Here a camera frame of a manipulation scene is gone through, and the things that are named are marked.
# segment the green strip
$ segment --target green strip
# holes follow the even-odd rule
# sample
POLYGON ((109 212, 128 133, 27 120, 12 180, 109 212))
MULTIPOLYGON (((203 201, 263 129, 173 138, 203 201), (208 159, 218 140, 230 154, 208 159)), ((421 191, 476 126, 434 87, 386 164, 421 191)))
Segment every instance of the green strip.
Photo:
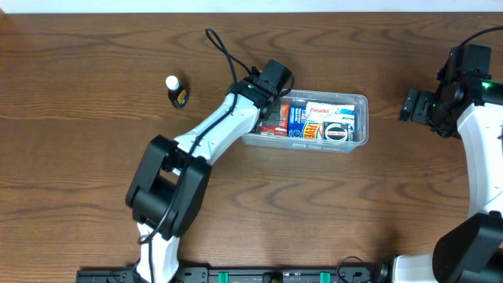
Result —
POLYGON ((229 274, 227 272, 218 272, 218 283, 229 283, 229 274))
POLYGON ((320 283, 330 283, 330 273, 320 272, 320 283))

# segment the brown tabletop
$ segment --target brown tabletop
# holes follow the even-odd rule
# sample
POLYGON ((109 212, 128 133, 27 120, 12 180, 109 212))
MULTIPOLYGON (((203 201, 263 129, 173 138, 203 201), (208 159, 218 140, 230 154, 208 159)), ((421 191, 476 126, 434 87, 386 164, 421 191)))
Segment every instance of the brown tabletop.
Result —
MULTIPOLYGON (((449 50, 495 13, 7 15, 0 33, 0 281, 70 282, 139 257, 125 195, 158 134, 174 138, 232 82, 204 35, 273 58, 296 89, 363 94, 369 142, 350 154, 235 142, 213 167, 180 259, 214 266, 335 266, 432 252, 468 211, 461 141, 397 121, 409 88, 434 90, 449 50), (164 80, 189 80, 183 109, 164 80)), ((491 74, 503 75, 501 33, 491 74)), ((244 76, 237 68, 239 76, 244 76)))

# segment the white wall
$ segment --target white wall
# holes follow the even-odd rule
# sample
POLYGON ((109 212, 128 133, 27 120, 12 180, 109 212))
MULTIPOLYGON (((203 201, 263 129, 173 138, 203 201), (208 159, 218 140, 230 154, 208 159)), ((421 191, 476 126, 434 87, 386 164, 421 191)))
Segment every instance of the white wall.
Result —
POLYGON ((503 0, 0 0, 6 13, 503 12, 503 0))

